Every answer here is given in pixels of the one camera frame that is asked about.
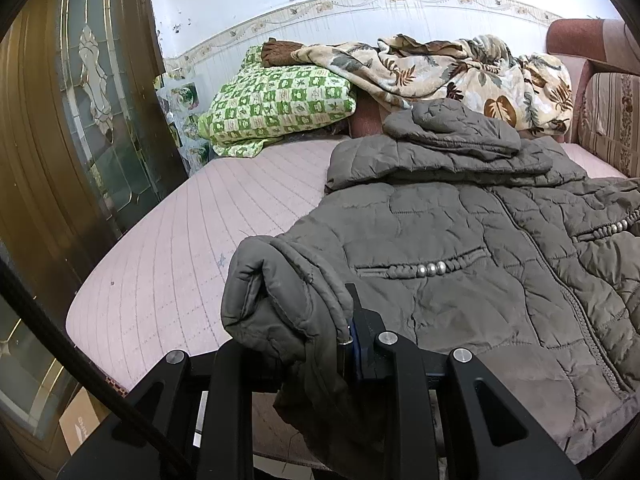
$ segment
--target brown door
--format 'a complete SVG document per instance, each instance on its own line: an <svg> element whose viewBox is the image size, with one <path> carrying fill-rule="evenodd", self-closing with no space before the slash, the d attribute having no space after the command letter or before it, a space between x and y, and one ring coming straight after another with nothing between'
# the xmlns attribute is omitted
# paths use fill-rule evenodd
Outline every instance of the brown door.
<svg viewBox="0 0 640 480"><path fill-rule="evenodd" d="M55 321L186 174L148 0L28 0L0 43L0 240Z"/></svg>

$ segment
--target floral wallpaper border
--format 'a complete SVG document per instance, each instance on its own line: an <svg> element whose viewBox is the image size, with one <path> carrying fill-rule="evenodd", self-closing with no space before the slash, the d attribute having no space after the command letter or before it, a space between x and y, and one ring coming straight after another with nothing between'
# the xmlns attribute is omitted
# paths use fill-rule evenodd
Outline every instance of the floral wallpaper border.
<svg viewBox="0 0 640 480"><path fill-rule="evenodd" d="M255 36L274 32L286 25L353 12L355 10L388 9L390 5L421 9L425 7L465 8L479 12L508 14L514 18L548 27L560 16L537 7L528 6L516 0L309 0L274 10L228 28L181 56L167 58L167 70L198 63L226 50L235 44L250 40Z"/></svg>

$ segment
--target pillowcase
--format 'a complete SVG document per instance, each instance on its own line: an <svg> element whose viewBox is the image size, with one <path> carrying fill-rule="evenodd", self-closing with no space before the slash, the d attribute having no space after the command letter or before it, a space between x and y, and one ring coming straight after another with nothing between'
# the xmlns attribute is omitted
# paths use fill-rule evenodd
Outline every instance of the pillowcase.
<svg viewBox="0 0 640 480"><path fill-rule="evenodd" d="M356 108L351 83L315 65L264 68L251 47L240 72L223 85L198 132L223 156L255 156L286 134L322 128Z"/></svg>

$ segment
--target sofa cushion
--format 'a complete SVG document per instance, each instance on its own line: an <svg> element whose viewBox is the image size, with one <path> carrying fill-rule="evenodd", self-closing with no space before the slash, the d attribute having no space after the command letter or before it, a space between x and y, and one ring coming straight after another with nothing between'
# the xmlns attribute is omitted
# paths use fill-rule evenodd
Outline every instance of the sofa cushion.
<svg viewBox="0 0 640 480"><path fill-rule="evenodd" d="M625 177L624 174L620 173L612 165L607 164L604 160L600 160L579 144L563 142L560 146L562 146L567 156L576 164L580 165L591 178L607 178L610 176Z"/></svg>
<svg viewBox="0 0 640 480"><path fill-rule="evenodd" d="M578 143L629 177L640 176L640 77L598 73L584 94Z"/></svg>

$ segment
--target floral blanket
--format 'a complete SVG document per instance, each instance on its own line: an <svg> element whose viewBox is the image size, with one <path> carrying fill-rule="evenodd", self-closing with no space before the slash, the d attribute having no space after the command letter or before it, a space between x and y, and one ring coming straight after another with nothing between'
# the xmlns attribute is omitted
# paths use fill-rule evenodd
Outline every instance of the floral blanket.
<svg viewBox="0 0 640 480"><path fill-rule="evenodd" d="M378 40L378 48L318 44L291 57L348 79L388 110L447 97L533 136L564 134L573 114L571 80L558 58L513 57L491 35L422 44L400 34Z"/></svg>

